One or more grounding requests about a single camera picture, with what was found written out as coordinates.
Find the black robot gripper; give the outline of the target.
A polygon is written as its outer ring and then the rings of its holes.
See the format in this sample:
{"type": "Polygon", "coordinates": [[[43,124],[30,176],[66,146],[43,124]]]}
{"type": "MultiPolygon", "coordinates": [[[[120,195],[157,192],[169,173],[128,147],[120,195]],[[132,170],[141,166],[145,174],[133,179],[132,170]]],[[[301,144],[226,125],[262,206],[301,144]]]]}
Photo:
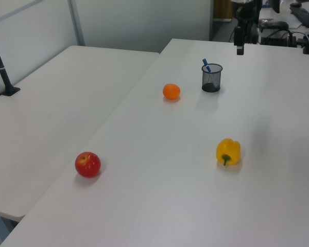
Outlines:
{"type": "Polygon", "coordinates": [[[260,10],[262,8],[262,1],[231,1],[232,14],[237,19],[237,25],[234,28],[234,46],[237,48],[237,55],[244,54],[245,32],[243,27],[246,24],[253,24],[250,29],[250,43],[258,42],[258,29],[255,24],[259,22],[260,10]]]}

